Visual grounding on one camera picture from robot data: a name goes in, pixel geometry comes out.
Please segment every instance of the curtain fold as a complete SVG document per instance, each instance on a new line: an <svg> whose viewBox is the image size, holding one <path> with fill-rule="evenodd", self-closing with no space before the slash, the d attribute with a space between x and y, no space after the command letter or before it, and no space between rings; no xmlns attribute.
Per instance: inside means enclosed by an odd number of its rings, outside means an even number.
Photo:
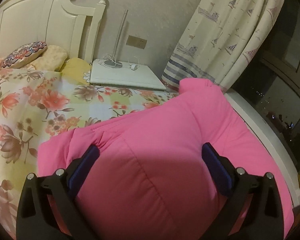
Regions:
<svg viewBox="0 0 300 240"><path fill-rule="evenodd" d="M201 0L162 75L168 90L186 77L229 89L268 36L284 0Z"/></svg>

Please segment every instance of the headboard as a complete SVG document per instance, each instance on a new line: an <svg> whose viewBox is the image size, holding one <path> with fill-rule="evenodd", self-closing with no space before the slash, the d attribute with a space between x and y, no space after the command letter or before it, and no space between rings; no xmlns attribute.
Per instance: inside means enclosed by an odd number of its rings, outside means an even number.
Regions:
<svg viewBox="0 0 300 240"><path fill-rule="evenodd" d="M95 8L70 0L5 0L0 5L0 58L23 44L45 41L91 63L106 0Z"/></svg>

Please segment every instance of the pink garment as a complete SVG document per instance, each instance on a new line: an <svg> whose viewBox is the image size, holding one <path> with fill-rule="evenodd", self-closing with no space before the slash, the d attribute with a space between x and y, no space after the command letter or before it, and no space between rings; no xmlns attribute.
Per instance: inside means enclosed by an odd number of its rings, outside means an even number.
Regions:
<svg viewBox="0 0 300 240"><path fill-rule="evenodd" d="M201 158L202 145L210 142L235 167L274 174L286 236L291 198L275 161L218 86L187 78L179 91L163 106L52 137L39 147L39 175L66 168L95 144L100 157L76 204L102 240L197 240L226 200Z"/></svg>

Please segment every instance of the floral bedspread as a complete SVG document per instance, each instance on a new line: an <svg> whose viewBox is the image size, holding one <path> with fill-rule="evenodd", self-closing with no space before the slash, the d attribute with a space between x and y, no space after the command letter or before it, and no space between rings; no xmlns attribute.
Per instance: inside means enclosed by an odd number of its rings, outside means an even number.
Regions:
<svg viewBox="0 0 300 240"><path fill-rule="evenodd" d="M15 239L26 175L36 173L37 148L76 127L158 106L175 94L86 86L61 73L0 69L0 222Z"/></svg>

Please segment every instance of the wall outlet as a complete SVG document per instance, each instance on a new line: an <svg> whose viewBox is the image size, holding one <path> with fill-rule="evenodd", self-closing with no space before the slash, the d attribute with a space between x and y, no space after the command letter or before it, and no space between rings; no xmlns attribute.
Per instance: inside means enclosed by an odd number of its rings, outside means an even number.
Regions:
<svg viewBox="0 0 300 240"><path fill-rule="evenodd" d="M127 39L127 43L126 45L128 46L132 46L132 47L136 47L139 49L145 49L147 44L147 40L144 40L142 38L138 38L138 37L134 37L134 36L130 36Z"/></svg>

